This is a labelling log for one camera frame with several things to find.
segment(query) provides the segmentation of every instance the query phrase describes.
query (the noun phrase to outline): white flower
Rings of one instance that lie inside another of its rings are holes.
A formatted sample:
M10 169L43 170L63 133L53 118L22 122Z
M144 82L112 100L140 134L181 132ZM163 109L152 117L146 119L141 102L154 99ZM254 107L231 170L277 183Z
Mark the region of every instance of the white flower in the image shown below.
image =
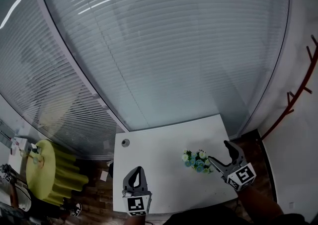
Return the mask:
M184 162L186 162L187 160L189 160L188 155L184 154L184 155L182 156L182 160L183 160Z
M201 159L204 159L207 155L206 155L206 153L204 151L200 151L199 152L199 156L200 156Z

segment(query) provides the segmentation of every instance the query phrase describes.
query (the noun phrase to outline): black sneaker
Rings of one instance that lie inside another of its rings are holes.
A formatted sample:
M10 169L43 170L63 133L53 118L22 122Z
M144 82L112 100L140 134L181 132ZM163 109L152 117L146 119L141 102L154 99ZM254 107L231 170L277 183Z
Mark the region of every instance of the black sneaker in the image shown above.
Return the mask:
M79 216L82 210L82 205L78 202L73 209L70 210L72 216Z

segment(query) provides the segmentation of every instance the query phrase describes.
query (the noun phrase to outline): wooden floor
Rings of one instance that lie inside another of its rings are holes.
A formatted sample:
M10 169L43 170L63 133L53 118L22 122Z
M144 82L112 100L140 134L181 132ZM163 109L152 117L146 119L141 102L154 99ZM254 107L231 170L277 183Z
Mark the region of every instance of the wooden floor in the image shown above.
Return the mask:
M257 174L253 186L264 195L272 198L270 181L262 155L260 146L255 140L241 139L235 141L243 150L247 162L251 162ZM107 181L101 181L100 175L102 171L108 171L108 166L105 161L89 161L78 160L77 166L80 167L80 172L89 177L89 183L85 186L82 192L73 192L72 201L79 201L83 205L83 211L78 218L69 217L65 222L62 220L53 220L55 225L122 225L127 218L126 213L113 211L112 206L112 186L113 180L110 176ZM231 200L224 205L236 211L237 215L250 221L248 214L244 208L237 206L237 200ZM147 220L155 225L164 224L169 219L171 214L148 215Z

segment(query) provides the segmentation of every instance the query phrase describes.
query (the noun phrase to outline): green tablecloth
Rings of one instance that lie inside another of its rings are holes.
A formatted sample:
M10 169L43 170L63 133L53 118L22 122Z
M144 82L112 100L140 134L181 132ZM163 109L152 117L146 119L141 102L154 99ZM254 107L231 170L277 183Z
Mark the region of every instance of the green tablecloth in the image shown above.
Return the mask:
M26 165L26 181L29 190L40 200L53 205L63 204L63 198L71 198L71 191L81 191L88 183L88 177L79 174L74 166L75 157L63 152L63 149L48 140L36 144L42 148L44 166L39 168L28 158Z

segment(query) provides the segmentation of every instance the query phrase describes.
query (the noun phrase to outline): flower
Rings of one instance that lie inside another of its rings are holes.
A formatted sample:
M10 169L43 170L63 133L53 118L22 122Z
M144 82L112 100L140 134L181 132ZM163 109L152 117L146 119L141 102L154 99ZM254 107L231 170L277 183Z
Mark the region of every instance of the flower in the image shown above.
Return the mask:
M196 164L198 166L202 166L202 167L204 166L204 162L202 160L200 160L200 159L196 161Z
M199 152L199 156L200 156L201 159L204 159L207 155L206 155L206 153L204 151L200 151Z
M193 166L195 164L195 159L191 159L190 164L191 164L191 166Z
M203 167L202 166L198 166L196 170L197 170L197 172L200 173L203 170Z
M184 162L186 162L187 160L189 160L188 155L186 155L186 154L182 155L182 160L183 160Z
M211 163L210 163L209 159L206 159L204 164L207 165L207 166L211 166Z

